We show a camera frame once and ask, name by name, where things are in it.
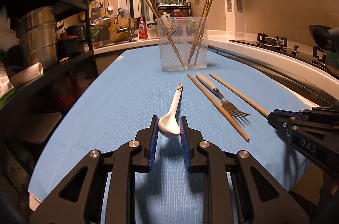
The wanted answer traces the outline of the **stainless steel stockpot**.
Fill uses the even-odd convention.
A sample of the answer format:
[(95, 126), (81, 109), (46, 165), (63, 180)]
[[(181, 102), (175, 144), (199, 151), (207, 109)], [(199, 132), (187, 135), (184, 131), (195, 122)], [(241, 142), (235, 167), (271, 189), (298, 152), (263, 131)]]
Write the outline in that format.
[(17, 33), (26, 67), (40, 62), (48, 70), (57, 64), (54, 7), (41, 7), (26, 13)]

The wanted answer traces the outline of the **orange pot lid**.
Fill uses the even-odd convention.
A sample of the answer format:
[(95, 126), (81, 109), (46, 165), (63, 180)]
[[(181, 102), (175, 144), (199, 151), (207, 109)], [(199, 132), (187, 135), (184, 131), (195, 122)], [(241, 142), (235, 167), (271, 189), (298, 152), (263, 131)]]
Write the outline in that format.
[(76, 35), (68, 35), (66, 32), (61, 33), (60, 38), (57, 40), (59, 41), (76, 41), (79, 39), (79, 36)]

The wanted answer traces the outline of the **white ceramic spoon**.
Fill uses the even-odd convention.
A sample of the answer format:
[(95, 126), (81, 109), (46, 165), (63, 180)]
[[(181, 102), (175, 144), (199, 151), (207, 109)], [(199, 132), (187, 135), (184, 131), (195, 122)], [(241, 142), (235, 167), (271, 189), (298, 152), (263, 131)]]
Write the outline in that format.
[(180, 82), (178, 83), (174, 93), (168, 113), (161, 117), (158, 121), (158, 129), (165, 137), (177, 137), (181, 134), (181, 130), (176, 120), (176, 111), (181, 99), (182, 90), (183, 84)]

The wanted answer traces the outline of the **grey handled metal fork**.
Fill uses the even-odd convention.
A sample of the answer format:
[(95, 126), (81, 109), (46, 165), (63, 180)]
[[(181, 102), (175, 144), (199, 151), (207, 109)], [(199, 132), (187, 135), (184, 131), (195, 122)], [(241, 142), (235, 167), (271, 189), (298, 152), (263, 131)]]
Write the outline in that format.
[(215, 86), (211, 80), (207, 79), (202, 73), (196, 73), (196, 78), (210, 90), (216, 97), (218, 97), (221, 101), (221, 106), (233, 117), (245, 118), (250, 116), (249, 113), (242, 112), (238, 110), (238, 108), (233, 105), (230, 101), (228, 101), (219, 89)]

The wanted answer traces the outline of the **black gas stove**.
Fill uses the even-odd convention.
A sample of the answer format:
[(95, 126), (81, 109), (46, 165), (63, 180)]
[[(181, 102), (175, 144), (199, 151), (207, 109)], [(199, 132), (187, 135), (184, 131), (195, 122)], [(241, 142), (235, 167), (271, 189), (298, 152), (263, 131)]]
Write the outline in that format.
[(326, 50), (322, 50), (317, 45), (311, 47), (311, 50), (307, 50), (301, 47), (300, 43), (288, 41), (286, 37), (270, 37), (265, 33), (257, 33), (256, 40), (240, 40), (240, 39), (230, 39), (230, 42), (247, 44), (250, 46), (255, 46), (258, 48), (263, 48), (266, 50), (274, 51), (279, 54), (286, 55), (291, 58), (295, 58), (312, 66), (315, 66), (321, 70), (324, 70), (329, 73), (333, 73), (338, 76), (337, 73), (329, 70), (325, 65), (326, 60)]

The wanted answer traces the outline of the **black metal shelf rack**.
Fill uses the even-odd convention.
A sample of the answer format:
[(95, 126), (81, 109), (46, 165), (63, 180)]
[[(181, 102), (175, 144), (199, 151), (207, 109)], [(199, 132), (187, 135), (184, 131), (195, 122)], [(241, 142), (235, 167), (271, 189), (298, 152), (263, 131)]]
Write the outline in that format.
[(93, 42), (87, 35), (57, 38), (57, 23), (84, 13), (81, 25), (85, 34), (90, 32), (89, 4), (94, 0), (6, 0), (10, 20), (18, 22), (19, 47), (24, 68), (40, 62), (43, 75), (24, 83), (1, 106), (1, 113), (18, 108), (47, 85), (52, 84), (60, 93), (55, 101), (70, 109), (98, 77)]

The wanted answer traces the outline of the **green cooking pot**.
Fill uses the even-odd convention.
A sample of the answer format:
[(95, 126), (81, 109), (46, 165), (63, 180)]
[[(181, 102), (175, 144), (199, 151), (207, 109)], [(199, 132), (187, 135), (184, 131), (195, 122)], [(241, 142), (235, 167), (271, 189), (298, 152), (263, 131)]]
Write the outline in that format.
[(337, 54), (332, 51), (327, 51), (325, 65), (329, 70), (338, 74), (339, 63), (338, 63)]

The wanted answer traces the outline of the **glass jar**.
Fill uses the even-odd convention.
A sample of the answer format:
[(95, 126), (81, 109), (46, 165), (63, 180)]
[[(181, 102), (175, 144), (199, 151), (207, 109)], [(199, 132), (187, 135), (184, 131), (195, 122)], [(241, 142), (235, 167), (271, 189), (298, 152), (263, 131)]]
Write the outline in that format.
[(150, 37), (151, 38), (157, 38), (157, 36), (158, 36), (157, 25), (150, 23), (148, 28), (149, 28)]

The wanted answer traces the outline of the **black spice rack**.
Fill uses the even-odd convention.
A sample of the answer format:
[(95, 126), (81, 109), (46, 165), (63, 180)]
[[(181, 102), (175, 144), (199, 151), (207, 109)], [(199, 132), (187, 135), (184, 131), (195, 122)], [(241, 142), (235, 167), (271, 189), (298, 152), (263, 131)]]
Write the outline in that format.
[(167, 13), (170, 17), (191, 17), (191, 3), (187, 0), (159, 0), (156, 3), (160, 13)]

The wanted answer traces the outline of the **green snack bag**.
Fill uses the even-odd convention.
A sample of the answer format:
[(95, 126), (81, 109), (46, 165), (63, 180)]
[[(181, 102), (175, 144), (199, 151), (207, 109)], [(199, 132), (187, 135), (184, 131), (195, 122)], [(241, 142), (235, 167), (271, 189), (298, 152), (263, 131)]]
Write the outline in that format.
[(0, 80), (0, 103), (3, 107), (10, 96), (15, 93), (15, 87), (11, 84), (3, 63), (0, 67)]

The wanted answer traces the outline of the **white paper roll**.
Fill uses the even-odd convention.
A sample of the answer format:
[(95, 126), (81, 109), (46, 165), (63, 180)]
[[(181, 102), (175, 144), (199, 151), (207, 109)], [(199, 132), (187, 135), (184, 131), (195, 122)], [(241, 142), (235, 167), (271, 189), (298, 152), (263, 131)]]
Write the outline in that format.
[(44, 73), (43, 65), (40, 62), (38, 62), (12, 76), (10, 78), (10, 82), (14, 87), (19, 87), (33, 79), (41, 77), (43, 73)]

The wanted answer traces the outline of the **blue table cloth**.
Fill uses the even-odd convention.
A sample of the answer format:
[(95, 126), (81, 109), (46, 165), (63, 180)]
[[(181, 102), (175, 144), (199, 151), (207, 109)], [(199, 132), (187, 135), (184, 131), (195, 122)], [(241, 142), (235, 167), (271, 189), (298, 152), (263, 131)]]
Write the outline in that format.
[[(43, 200), (92, 149), (108, 152), (135, 138), (153, 116), (165, 115), (178, 83), (183, 84), (178, 115), (222, 150), (247, 150), (285, 189), (292, 189), (310, 162), (288, 146), (267, 120), (226, 87), (218, 88), (249, 114), (245, 141), (191, 78), (195, 70), (164, 72), (157, 46), (128, 50), (82, 94), (47, 142), (33, 171), (29, 192)], [(181, 140), (158, 137), (155, 165), (136, 175), (137, 223), (202, 223), (203, 176), (185, 168)]]

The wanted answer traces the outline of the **red dish soap bottle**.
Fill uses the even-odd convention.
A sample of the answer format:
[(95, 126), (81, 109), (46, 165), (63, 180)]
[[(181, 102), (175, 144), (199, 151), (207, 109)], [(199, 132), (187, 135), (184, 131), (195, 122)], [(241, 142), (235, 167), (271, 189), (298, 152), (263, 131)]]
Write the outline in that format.
[(140, 39), (147, 39), (148, 38), (147, 24), (146, 24), (145, 19), (142, 15), (139, 17), (138, 31), (139, 31), (139, 38)]

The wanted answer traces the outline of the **kitchen faucet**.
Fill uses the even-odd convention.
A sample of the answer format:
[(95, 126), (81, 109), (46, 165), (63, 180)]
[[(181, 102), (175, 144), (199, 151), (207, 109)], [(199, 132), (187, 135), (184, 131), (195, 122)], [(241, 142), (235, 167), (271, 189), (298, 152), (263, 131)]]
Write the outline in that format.
[(113, 25), (113, 39), (116, 42), (135, 41), (137, 37), (137, 34), (135, 34), (135, 22), (127, 9), (118, 8), (113, 19)]

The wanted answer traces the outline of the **clear plastic utensil holder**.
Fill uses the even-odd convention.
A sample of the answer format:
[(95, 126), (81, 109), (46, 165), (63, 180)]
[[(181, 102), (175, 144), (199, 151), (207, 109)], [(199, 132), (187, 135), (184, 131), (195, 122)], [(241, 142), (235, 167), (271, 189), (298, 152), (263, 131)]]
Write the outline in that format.
[(194, 65), (198, 35), (203, 18), (156, 19), (161, 69), (165, 72), (207, 67), (207, 22), (199, 57)]

